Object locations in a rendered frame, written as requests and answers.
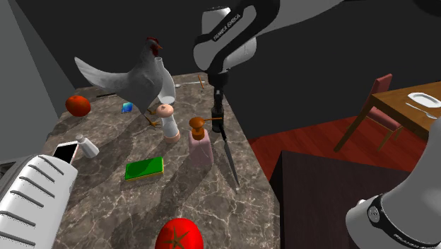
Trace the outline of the white glass jug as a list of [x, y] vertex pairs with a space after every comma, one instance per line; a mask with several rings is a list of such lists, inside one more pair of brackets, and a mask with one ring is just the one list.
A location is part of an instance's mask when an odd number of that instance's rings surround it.
[[172, 104], [175, 101], [175, 83], [170, 72], [164, 67], [163, 59], [156, 57], [155, 62], [157, 64], [158, 71], [163, 78], [163, 87], [158, 94], [158, 99], [162, 104]]

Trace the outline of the white pink pepper mill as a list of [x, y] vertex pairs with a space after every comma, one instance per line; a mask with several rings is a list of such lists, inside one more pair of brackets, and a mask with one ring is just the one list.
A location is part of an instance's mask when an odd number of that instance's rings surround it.
[[174, 119], [174, 108], [168, 104], [159, 105], [156, 109], [157, 115], [162, 120], [164, 140], [167, 143], [176, 143], [180, 140], [180, 131]]

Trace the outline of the pink soap dispenser brown pump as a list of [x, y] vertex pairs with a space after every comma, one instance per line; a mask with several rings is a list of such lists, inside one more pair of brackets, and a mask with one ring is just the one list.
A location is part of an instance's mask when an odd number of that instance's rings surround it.
[[221, 120], [221, 117], [204, 119], [193, 117], [189, 121], [192, 130], [189, 132], [189, 156], [193, 166], [208, 166], [213, 164], [213, 150], [207, 129], [206, 121]]

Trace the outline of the white chicken figure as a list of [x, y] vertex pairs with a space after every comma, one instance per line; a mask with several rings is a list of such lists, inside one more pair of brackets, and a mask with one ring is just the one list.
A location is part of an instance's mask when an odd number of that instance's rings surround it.
[[134, 104], [142, 115], [147, 112], [154, 115], [156, 111], [150, 110], [150, 106], [163, 87], [163, 77], [155, 62], [161, 48], [158, 39], [147, 37], [137, 63], [125, 73], [101, 71], [78, 57], [74, 60], [91, 85]]

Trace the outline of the green yellow sponge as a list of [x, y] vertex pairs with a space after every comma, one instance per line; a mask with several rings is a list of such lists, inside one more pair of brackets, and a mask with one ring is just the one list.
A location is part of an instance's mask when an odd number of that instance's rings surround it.
[[138, 180], [164, 173], [164, 161], [161, 156], [126, 164], [124, 179]]

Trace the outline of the orange-red tomato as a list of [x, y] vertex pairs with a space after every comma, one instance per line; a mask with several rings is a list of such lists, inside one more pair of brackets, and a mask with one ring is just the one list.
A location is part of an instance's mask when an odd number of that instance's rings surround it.
[[85, 116], [91, 110], [88, 99], [80, 95], [73, 95], [67, 98], [65, 106], [66, 109], [75, 117]]

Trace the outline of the white salt shaker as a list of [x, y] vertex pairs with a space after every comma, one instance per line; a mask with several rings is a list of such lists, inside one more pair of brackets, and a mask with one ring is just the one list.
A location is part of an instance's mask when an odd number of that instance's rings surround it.
[[93, 158], [99, 154], [99, 148], [82, 134], [76, 136], [76, 141], [87, 158]]

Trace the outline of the bright red tomato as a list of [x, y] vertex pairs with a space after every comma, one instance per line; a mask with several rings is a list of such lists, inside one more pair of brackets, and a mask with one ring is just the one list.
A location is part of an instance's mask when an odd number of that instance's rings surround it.
[[161, 228], [154, 249], [204, 249], [204, 240], [193, 221], [176, 218]]

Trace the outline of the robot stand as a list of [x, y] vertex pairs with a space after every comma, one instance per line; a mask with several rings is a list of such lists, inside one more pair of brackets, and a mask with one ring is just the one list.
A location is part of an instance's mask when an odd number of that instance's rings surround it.
[[270, 184], [280, 204], [281, 249], [358, 249], [346, 213], [392, 189], [408, 172], [282, 151]]

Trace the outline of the red wooden chair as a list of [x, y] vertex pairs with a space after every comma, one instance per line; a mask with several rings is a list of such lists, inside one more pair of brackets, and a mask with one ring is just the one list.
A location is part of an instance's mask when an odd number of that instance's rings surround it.
[[[393, 78], [392, 74], [386, 74], [385, 76], [375, 79], [372, 88], [370, 90], [369, 97], [363, 104], [363, 107], [365, 107], [365, 105], [368, 103], [370, 96], [372, 94], [388, 91], [390, 87], [390, 83], [392, 82], [392, 78]], [[382, 112], [376, 107], [372, 107], [370, 109], [369, 113], [365, 116], [365, 119], [366, 118], [372, 120], [373, 122], [376, 122], [377, 124], [388, 130], [388, 132], [384, 136], [384, 139], [377, 147], [377, 151], [381, 150], [384, 144], [389, 140], [391, 135], [393, 135], [393, 133], [395, 132], [396, 132], [396, 136], [394, 139], [397, 139], [403, 129], [403, 126], [401, 124], [399, 124], [397, 121], [395, 121], [390, 116], [386, 115], [384, 112]]]

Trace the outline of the pink smartphone black screen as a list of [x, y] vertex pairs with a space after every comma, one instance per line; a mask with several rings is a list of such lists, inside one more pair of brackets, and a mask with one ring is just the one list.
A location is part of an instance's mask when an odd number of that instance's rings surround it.
[[72, 164], [79, 145], [77, 141], [70, 141], [58, 144], [54, 150], [53, 157], [59, 158], [69, 164]]

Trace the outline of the wooden dining table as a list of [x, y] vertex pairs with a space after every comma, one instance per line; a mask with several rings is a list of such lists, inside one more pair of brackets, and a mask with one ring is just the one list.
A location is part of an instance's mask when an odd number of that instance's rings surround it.
[[425, 112], [441, 117], [441, 107], [421, 105], [408, 96], [410, 93], [425, 93], [441, 101], [441, 81], [376, 93], [372, 97], [379, 110], [421, 139], [428, 140], [430, 126], [435, 119], [428, 117]]

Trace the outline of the white toaster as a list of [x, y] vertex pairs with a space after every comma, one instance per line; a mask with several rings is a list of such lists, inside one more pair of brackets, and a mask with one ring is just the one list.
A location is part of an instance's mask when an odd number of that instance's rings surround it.
[[0, 249], [52, 249], [78, 171], [53, 156], [0, 162]]

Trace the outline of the black handled kitchen knife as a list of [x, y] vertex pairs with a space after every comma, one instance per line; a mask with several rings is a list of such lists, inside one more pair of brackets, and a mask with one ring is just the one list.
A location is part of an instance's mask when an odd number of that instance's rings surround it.
[[237, 183], [236, 190], [238, 190], [239, 186], [240, 186], [240, 182], [238, 180], [237, 171], [235, 169], [235, 164], [234, 164], [234, 161], [233, 161], [233, 158], [232, 158], [232, 154], [231, 154], [231, 151], [230, 151], [230, 147], [229, 147], [229, 144], [228, 144], [228, 138], [226, 136], [225, 129], [224, 129], [224, 126], [223, 126], [223, 118], [224, 118], [223, 108], [219, 108], [218, 109], [216, 107], [212, 107], [212, 109], [211, 109], [212, 130], [214, 132], [220, 133], [221, 136], [222, 136], [222, 139], [224, 141], [225, 155], [228, 158], [228, 162], [229, 162], [231, 171], [233, 173], [233, 177], [234, 177], [234, 179], [235, 179], [235, 181]]

